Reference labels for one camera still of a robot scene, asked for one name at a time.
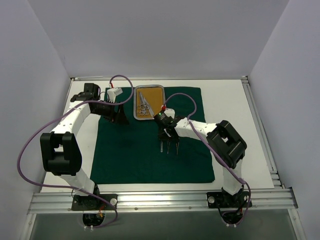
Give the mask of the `green surgical cloth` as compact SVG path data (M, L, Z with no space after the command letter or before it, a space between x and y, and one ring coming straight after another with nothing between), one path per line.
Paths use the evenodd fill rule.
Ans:
M134 101L124 104L129 125L103 117L98 122L90 179L96 184L211 183L215 180L210 150L200 141L182 137L176 144L158 139L153 120L136 120Z

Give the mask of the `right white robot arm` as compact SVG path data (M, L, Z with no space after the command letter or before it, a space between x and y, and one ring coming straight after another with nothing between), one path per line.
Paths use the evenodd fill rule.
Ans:
M232 207L240 201L239 192L246 184L242 179L242 161L247 144L229 121L206 123L187 117L173 118L165 111L160 111L153 119L160 140L179 143L180 138L190 138L204 143L222 166L223 203Z

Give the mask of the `steel tray with orange liner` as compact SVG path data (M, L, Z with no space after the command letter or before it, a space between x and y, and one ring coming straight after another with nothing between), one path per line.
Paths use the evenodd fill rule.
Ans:
M140 105L139 92L142 92L147 104L150 106L150 116L138 117L136 115L136 107ZM164 102L166 101L165 90L162 85L149 84L138 85L134 89L133 97L133 116L138 121L152 120L153 117L159 113L162 109Z

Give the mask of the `thin steel tweezers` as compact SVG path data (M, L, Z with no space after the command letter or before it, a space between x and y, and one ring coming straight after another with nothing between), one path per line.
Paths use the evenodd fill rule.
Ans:
M179 152L179 142L176 142L175 143L175 148L176 148L176 154L178 155L178 152Z

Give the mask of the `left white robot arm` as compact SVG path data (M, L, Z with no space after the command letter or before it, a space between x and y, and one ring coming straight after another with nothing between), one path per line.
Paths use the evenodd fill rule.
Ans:
M101 88L94 83L85 83L82 92L70 99L66 116L49 133L40 136L40 148L43 168L46 172L58 176L83 197L83 204L90 210L100 206L101 197L98 186L82 169L83 157L76 136L85 119L93 114L120 125L129 122L124 105L118 96L123 93L120 87L111 87L106 91L106 100L101 99Z

